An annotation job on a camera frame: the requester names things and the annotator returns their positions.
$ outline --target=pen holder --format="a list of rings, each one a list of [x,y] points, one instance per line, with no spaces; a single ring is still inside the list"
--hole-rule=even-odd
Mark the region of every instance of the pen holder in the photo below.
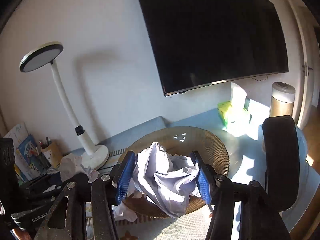
[[[47,148],[41,149],[45,158],[56,168],[62,159],[62,154],[55,142],[52,142]]]

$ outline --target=desk lamp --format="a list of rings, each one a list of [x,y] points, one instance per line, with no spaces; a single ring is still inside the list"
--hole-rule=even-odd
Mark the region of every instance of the desk lamp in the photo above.
[[[94,145],[88,133],[80,125],[75,112],[71,107],[55,60],[62,51],[63,46],[60,42],[54,41],[43,44],[23,57],[20,62],[20,71],[30,72],[51,63],[53,79],[57,86],[61,101],[67,111],[73,127],[75,127],[77,137],[85,150],[85,153],[82,155],[82,165],[85,168],[90,166],[92,169],[98,169],[107,161],[109,157],[109,150],[105,145]]]

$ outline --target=lamp head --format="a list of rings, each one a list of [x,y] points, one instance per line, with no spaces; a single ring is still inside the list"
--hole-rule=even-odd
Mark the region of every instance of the lamp head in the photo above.
[[[53,61],[62,51],[63,46],[58,41],[45,43],[23,57],[20,62],[20,71],[30,72],[36,70]]]

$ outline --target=gold thermos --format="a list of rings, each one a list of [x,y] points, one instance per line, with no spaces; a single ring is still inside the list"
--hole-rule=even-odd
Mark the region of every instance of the gold thermos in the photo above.
[[[293,86],[282,82],[274,82],[272,84],[269,116],[292,116],[295,94],[296,90]]]

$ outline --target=flat screen tv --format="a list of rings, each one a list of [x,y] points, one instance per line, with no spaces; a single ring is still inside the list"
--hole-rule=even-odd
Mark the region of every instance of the flat screen tv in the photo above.
[[[288,72],[269,0],[139,0],[165,96]]]

